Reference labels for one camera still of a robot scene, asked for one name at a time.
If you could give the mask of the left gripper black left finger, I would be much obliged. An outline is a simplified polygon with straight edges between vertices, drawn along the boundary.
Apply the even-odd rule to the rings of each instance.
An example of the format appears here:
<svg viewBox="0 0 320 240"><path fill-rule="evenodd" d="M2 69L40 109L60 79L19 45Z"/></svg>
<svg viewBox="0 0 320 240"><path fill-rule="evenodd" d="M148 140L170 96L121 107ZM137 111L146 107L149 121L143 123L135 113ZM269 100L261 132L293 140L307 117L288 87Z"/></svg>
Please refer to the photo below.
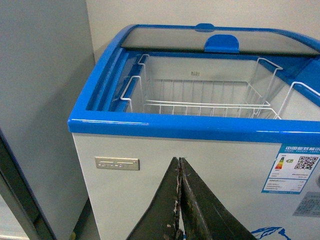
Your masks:
<svg viewBox="0 0 320 240"><path fill-rule="evenodd" d="M180 210L182 168L173 157L145 213L128 235L128 240L182 240Z"/></svg>

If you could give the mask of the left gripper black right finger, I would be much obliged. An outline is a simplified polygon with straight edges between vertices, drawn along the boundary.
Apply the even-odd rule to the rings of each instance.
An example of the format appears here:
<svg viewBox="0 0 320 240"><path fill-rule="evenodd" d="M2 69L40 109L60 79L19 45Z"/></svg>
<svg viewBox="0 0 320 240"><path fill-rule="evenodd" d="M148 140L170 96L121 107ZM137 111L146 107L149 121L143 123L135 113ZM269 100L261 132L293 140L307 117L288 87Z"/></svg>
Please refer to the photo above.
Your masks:
<svg viewBox="0 0 320 240"><path fill-rule="evenodd" d="M187 240L254 240L185 158L181 166L181 211Z"/></svg>

